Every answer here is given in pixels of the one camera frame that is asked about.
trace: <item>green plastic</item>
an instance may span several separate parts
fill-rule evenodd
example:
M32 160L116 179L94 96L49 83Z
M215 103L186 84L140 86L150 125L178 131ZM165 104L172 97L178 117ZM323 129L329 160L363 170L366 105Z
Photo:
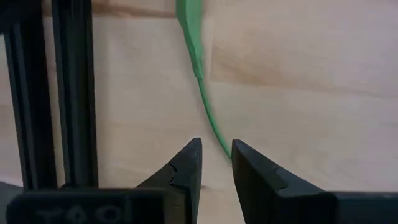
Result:
M184 31L192 68L197 78L203 79L203 46L201 44L201 0L176 0L177 19Z
M205 83L203 81L203 45L201 42L202 0L176 0L175 11L177 19L184 32L193 73L198 80L201 98L203 100L203 105L205 106L207 117L218 142L223 147L227 156L231 158L231 150L229 150L229 147L217 126L216 119L213 115L211 105L206 94Z

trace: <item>light wood background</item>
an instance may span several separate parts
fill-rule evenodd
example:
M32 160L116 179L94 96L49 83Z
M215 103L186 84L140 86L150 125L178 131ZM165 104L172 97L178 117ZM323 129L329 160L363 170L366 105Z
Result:
M134 187L199 136L199 223L243 223L174 5L93 2L100 184ZM397 11L394 0L207 0L206 83L227 140L324 189L398 191ZM62 182L51 18L44 25ZM2 42L0 180L21 184Z

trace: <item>wooden surface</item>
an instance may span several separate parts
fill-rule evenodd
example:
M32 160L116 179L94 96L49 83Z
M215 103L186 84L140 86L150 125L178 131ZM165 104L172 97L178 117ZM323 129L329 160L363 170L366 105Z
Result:
M93 5L100 184L133 187L199 136L199 223L243 223L173 8L165 0ZM397 10L391 0L208 0L206 83L226 139L324 189L398 191ZM61 174L50 18L45 30ZM20 183L0 47L0 178Z

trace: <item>black plastic part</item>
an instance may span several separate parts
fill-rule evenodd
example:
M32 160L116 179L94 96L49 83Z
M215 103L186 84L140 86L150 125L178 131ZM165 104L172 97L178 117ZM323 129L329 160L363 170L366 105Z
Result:
M0 223L7 223L6 210L11 200L24 191L22 187L0 182Z
M40 0L1 0L0 33L8 31L19 21L26 20L40 7Z
M65 180L97 187L91 1L53 0L52 15Z
M335 192L338 198L335 223L398 223L398 194L381 192Z
M27 192L7 208L8 224L197 222L202 148L189 142L135 189L62 189Z
M198 217L202 170L201 139L192 139L170 162L137 188L162 187L185 195L186 223Z
M233 172L247 224L398 223L397 193L326 192L233 141Z
M166 223L164 205L174 204L160 189L73 189L33 191L7 208L8 224Z
M240 140L233 141L232 163L247 224L332 223L332 194L281 168Z
M4 39L24 188L57 188L41 9Z

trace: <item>wood grain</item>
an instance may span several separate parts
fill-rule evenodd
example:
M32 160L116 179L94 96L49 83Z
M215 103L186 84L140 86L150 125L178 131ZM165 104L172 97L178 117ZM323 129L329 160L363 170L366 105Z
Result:
M174 13L160 0L95 4ZM208 125L177 20L107 10L93 19L101 186L134 187L199 136L199 223L243 223L231 164ZM388 0L206 1L206 84L228 142L242 139L324 189L397 191L396 10ZM46 18L62 174L51 30ZM4 56L2 48L0 180L18 182Z

